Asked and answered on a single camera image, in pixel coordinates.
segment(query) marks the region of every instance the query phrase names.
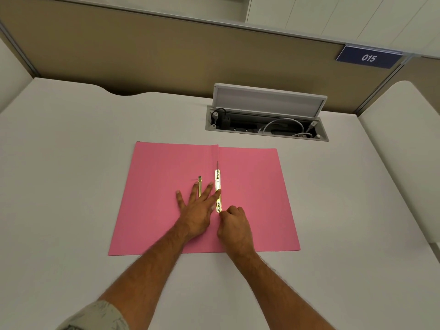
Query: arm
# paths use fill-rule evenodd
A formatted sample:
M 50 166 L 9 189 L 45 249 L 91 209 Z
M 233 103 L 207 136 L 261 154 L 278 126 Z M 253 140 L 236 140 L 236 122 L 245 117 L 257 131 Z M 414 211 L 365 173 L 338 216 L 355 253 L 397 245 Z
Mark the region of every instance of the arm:
M 249 283 L 271 330 L 334 330 L 255 252 L 245 212 L 231 206 L 220 213 L 218 237 Z
M 162 289 L 185 244 L 209 226 L 212 206 L 221 193 L 218 190 L 208 197 L 211 190 L 212 183 L 196 199 L 198 183 L 195 184 L 188 205 L 177 191 L 180 217 L 175 225 L 99 297 L 121 312 L 130 330 L 149 327 Z

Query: pink paper folder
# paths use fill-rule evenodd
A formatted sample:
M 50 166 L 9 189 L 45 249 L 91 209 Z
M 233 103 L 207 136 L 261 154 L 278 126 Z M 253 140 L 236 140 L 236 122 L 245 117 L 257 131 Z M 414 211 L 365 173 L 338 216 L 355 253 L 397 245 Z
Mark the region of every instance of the pink paper folder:
M 176 190 L 184 201 L 202 176 L 203 189 L 221 171 L 222 207 L 241 206 L 249 220 L 256 251 L 300 249 L 276 149 L 229 148 L 137 142 L 109 255 L 140 255 L 179 217 Z M 221 253 L 220 217 L 211 215 L 206 232 L 184 253 Z

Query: sleeve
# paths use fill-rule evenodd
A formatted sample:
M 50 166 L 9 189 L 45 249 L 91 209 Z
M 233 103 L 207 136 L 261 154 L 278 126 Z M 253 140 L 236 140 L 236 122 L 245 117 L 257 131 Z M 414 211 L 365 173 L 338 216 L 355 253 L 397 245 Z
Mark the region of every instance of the sleeve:
M 129 326 L 113 305 L 95 301 L 69 317 L 56 330 L 129 330 Z

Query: desk surface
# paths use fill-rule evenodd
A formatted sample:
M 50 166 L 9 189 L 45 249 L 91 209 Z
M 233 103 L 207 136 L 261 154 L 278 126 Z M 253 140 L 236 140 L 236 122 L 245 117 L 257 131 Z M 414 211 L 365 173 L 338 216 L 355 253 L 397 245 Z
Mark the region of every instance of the desk surface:
M 52 329 L 132 262 L 108 257 L 136 141 L 277 148 L 300 252 L 261 253 L 339 330 L 437 329 L 440 265 L 356 116 L 329 142 L 205 131 L 210 99 L 34 79 L 0 114 L 0 328 Z M 151 329 L 267 329 L 225 254 L 186 254 Z

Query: blue sign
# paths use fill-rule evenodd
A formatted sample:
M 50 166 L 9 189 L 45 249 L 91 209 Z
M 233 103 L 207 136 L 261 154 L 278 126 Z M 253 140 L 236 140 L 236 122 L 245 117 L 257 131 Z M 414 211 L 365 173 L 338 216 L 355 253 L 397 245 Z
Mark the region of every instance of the blue sign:
M 390 69 L 400 57 L 402 52 L 345 45 L 336 61 Z

